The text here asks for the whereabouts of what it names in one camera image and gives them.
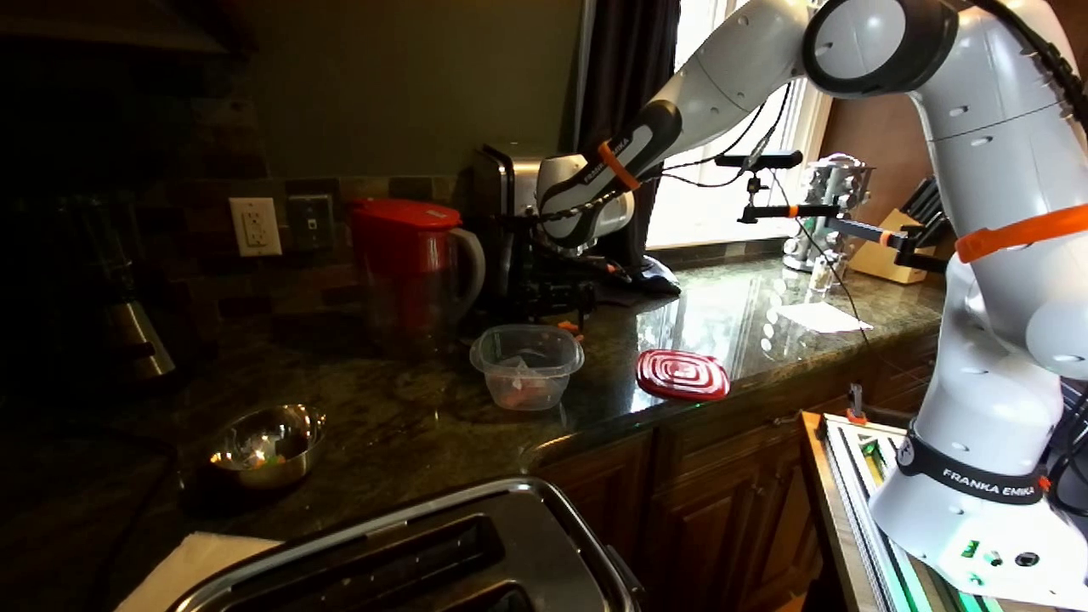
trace window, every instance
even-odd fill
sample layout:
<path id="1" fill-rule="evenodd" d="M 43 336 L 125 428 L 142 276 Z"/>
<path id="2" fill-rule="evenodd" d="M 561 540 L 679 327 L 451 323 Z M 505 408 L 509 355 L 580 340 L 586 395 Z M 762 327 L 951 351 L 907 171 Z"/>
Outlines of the window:
<path id="1" fill-rule="evenodd" d="M 677 31 L 677 69 L 740 3 L 745 0 L 683 0 L 679 31 Z M 747 205 L 747 190 L 745 190 L 747 176 L 739 176 L 735 167 L 692 165 L 720 154 L 745 131 L 747 132 L 745 141 L 735 142 L 735 154 L 751 154 L 751 147 L 773 131 L 777 110 L 783 110 L 783 123 L 773 132 L 766 151 L 768 154 L 801 151 L 807 165 L 820 157 L 828 100 L 815 93 L 807 80 L 797 80 L 793 85 L 777 89 L 762 107 L 762 111 L 751 111 L 730 132 L 712 141 L 706 147 L 696 147 L 665 159 L 665 176 L 656 190 L 645 250 L 751 242 L 751 239 L 776 239 L 776 236 L 797 230 L 797 221 L 776 221 L 776 218 L 759 224 L 739 224 L 740 209 Z M 800 200 L 807 195 L 801 167 L 784 173 L 762 171 L 762 182 L 773 187 L 759 195 L 762 205 L 773 205 L 773 200 L 783 205 L 783 199 Z"/>

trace metal bowl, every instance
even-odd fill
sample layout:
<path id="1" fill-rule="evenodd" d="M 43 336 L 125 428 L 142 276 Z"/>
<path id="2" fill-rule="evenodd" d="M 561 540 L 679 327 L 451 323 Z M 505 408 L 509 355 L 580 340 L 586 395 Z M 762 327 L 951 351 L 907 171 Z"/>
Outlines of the metal bowl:
<path id="1" fill-rule="evenodd" d="M 207 467 L 244 489 L 281 489 L 314 470 L 324 439 L 324 414 L 307 405 L 247 412 L 219 434 Z"/>

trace cabinet door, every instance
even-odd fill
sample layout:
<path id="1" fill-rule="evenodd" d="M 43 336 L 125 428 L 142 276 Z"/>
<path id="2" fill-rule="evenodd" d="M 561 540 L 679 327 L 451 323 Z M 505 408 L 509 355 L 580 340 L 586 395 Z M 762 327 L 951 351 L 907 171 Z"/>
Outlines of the cabinet door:
<path id="1" fill-rule="evenodd" d="M 776 609 L 810 590 L 820 548 L 797 428 L 754 426 L 669 467 L 635 559 L 645 609 Z"/>
<path id="2" fill-rule="evenodd" d="M 645 433 L 639 433 L 545 463 L 534 477 L 555 484 L 593 534 L 631 562 L 645 504 L 645 450 Z"/>

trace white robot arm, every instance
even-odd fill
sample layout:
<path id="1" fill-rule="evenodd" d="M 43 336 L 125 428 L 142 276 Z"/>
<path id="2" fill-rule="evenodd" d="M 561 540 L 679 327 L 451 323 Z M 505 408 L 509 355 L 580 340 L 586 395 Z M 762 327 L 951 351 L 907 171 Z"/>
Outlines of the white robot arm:
<path id="1" fill-rule="evenodd" d="M 911 97 L 962 256 L 936 379 L 875 519 L 962 591 L 1088 609 L 1085 536 L 1037 480 L 1061 379 L 1088 381 L 1088 111 L 1061 50 L 1043 0 L 828 0 L 815 15 L 751 0 L 542 210 L 587 210 L 545 224 L 555 244 L 586 242 L 595 205 L 793 75 L 832 97 Z"/>

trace small bowl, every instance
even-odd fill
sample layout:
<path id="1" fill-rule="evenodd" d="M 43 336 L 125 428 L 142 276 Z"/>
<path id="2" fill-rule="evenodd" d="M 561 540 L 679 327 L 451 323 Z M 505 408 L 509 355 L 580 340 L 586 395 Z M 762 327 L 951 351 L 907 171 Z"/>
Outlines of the small bowl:
<path id="1" fill-rule="evenodd" d="M 496 408 L 548 412 L 564 399 L 570 373 L 586 364 L 586 351 L 556 327 L 509 323 L 482 331 L 470 362 Z"/>
<path id="2" fill-rule="evenodd" d="M 244 489 L 281 489 L 314 470 L 324 414 L 307 405 L 247 412 L 210 443 L 204 463 Z"/>

